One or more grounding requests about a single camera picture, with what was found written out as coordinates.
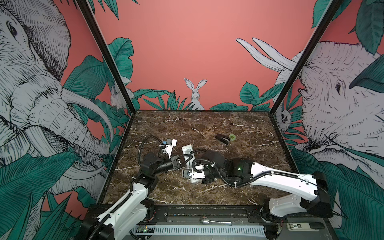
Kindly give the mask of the white remote control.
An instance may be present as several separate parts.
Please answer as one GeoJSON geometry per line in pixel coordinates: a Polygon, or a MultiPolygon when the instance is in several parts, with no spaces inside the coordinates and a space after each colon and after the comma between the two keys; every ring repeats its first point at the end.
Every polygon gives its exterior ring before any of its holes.
{"type": "Polygon", "coordinates": [[[195,155],[192,153],[193,151],[193,146],[192,145],[186,145],[182,147],[182,152],[184,158],[185,158],[185,163],[189,163],[190,160],[193,160],[195,158],[195,155]]]}

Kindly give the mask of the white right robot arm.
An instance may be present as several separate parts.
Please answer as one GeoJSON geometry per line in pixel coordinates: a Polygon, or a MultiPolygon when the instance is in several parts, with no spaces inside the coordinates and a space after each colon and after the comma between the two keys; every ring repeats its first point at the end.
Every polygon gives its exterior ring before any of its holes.
{"type": "Polygon", "coordinates": [[[333,216],[332,197],[324,173],[297,174],[263,166],[251,160],[227,159],[221,153],[204,151],[201,158],[189,157],[192,177],[203,184],[221,179],[232,188],[262,186],[287,192],[280,198],[264,201],[261,214],[283,218],[308,213],[318,218],[333,216]]]}

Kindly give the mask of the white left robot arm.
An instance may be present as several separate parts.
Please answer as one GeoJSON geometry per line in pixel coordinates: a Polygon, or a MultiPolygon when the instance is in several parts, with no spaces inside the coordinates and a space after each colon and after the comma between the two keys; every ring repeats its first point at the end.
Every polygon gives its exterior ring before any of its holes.
{"type": "Polygon", "coordinates": [[[148,195],[155,189],[158,173],[178,170],[186,165],[184,156],[173,156],[167,160],[154,153],[146,154],[141,160],[138,174],[130,182],[130,189],[113,206],[96,218],[86,219],[76,240],[122,240],[131,235],[135,240],[147,240],[154,231],[144,227],[136,231],[140,222],[150,222],[156,216],[154,202],[148,195]]]}

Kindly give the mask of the black stapler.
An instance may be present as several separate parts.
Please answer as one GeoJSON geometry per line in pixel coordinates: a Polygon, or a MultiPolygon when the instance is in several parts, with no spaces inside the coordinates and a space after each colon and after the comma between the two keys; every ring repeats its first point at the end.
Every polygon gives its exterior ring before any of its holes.
{"type": "Polygon", "coordinates": [[[226,145],[228,145],[231,141],[231,138],[229,136],[223,134],[216,134],[215,138],[226,145]]]}

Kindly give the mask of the green tape roll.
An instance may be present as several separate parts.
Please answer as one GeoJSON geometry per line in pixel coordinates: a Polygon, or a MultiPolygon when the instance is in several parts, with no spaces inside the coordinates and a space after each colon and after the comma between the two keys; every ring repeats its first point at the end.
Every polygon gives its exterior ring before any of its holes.
{"type": "Polygon", "coordinates": [[[231,142],[236,140],[236,136],[234,134],[230,134],[229,138],[231,142]]]}

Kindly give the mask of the metal spoon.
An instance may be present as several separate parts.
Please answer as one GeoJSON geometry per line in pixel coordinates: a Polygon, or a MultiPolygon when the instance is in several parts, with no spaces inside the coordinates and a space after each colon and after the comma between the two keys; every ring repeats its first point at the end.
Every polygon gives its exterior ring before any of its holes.
{"type": "Polygon", "coordinates": [[[223,225],[228,225],[228,226],[231,226],[233,224],[232,222],[213,221],[213,220],[210,220],[208,217],[205,217],[205,216],[200,218],[200,223],[202,225],[223,224],[223,225]]]}

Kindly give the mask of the white labelled device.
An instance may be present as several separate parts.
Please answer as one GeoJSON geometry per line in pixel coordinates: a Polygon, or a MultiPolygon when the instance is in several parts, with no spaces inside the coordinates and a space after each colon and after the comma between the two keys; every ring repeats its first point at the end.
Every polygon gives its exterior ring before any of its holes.
{"type": "Polygon", "coordinates": [[[289,231],[295,232],[318,232],[325,229],[325,225],[320,222],[313,223],[287,223],[289,231]]]}

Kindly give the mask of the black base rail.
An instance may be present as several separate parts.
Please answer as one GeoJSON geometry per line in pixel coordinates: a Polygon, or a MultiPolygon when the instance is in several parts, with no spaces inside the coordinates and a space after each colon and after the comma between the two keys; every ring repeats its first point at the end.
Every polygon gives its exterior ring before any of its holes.
{"type": "Polygon", "coordinates": [[[200,218],[206,216],[235,222],[245,219],[249,223],[286,222],[288,218],[311,218],[307,213],[291,214],[279,218],[263,215],[259,205],[155,205],[155,215],[151,223],[165,223],[171,218],[200,218]]]}

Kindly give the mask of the black corner frame post left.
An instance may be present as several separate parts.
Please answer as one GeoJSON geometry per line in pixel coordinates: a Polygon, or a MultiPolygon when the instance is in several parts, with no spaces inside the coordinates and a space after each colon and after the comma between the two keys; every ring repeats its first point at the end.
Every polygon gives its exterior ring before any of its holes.
{"type": "Polygon", "coordinates": [[[84,0],[77,0],[76,3],[80,8],[80,11],[81,11],[86,23],[87,23],[92,35],[93,35],[101,53],[102,53],[102,56],[103,56],[105,62],[107,63],[109,70],[111,71],[111,74],[112,74],[115,82],[117,83],[117,85],[121,91],[121,94],[123,95],[124,101],[127,104],[127,107],[129,109],[130,113],[134,116],[136,113],[136,109],[135,109],[135,107],[131,101],[131,98],[129,97],[129,95],[127,93],[127,89],[126,89],[125,85],[123,84],[120,72],[119,72],[117,65],[116,65],[116,63],[112,57],[112,54],[109,50],[109,47],[106,44],[105,38],[103,37],[102,32],[101,32],[101,30],[97,24],[97,21],[94,17],[92,9],[90,8],[89,2],[84,1],[84,0]]]}

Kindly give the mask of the black corner frame post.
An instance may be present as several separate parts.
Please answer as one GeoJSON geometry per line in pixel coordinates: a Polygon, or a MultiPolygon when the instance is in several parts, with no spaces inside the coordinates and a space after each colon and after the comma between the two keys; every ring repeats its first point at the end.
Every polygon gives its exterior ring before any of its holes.
{"type": "Polygon", "coordinates": [[[292,70],[287,82],[285,83],[281,93],[279,94],[276,102],[274,103],[273,107],[270,110],[270,114],[273,115],[276,113],[278,107],[284,100],[285,96],[287,95],[288,91],[291,89],[292,85],[296,81],[296,79],[299,76],[299,73],[305,66],[307,60],[313,53],[317,43],[320,41],[321,37],[323,36],[324,32],[328,28],[330,22],[332,21],[334,15],[336,14],[337,10],[343,3],[343,0],[333,0],[330,1],[327,5],[325,12],[323,13],[319,24],[317,25],[315,31],[313,32],[308,44],[306,45],[305,49],[303,50],[303,53],[301,57],[299,58],[297,64],[295,65],[294,69],[292,70]]]}
{"type": "Polygon", "coordinates": [[[111,71],[111,74],[112,74],[115,82],[117,83],[117,85],[121,91],[121,94],[123,95],[124,101],[127,104],[127,107],[129,109],[130,113],[134,116],[136,113],[136,109],[135,109],[135,107],[131,101],[131,98],[129,97],[129,95],[127,93],[127,89],[126,89],[125,85],[123,84],[120,72],[119,72],[117,65],[116,65],[116,63],[112,57],[112,54],[109,50],[109,47],[106,44],[105,38],[103,37],[102,32],[101,32],[101,30],[97,24],[97,21],[94,17],[92,9],[90,8],[89,2],[84,1],[84,0],[77,0],[76,3],[80,8],[80,11],[81,11],[86,23],[87,23],[92,35],[93,35],[101,53],[102,53],[102,56],[103,56],[105,62],[107,63],[109,70],[111,71]]]}

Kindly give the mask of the black corner frame post right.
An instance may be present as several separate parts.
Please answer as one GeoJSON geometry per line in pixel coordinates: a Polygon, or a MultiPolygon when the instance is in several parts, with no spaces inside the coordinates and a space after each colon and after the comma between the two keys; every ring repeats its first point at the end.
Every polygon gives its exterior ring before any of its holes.
{"type": "Polygon", "coordinates": [[[308,44],[306,45],[305,49],[303,50],[303,53],[301,57],[299,58],[297,64],[295,65],[294,69],[292,70],[287,82],[285,83],[281,93],[279,94],[276,102],[274,103],[273,107],[270,110],[270,114],[273,115],[276,113],[278,107],[284,100],[285,96],[287,95],[288,91],[291,89],[292,85],[296,81],[296,79],[299,76],[299,73],[305,66],[307,60],[313,53],[317,43],[320,41],[321,37],[323,36],[324,32],[328,28],[330,22],[332,21],[334,15],[336,14],[337,10],[343,3],[343,0],[333,0],[330,1],[327,5],[325,12],[323,13],[319,24],[317,25],[315,31],[313,32],[308,44]]]}

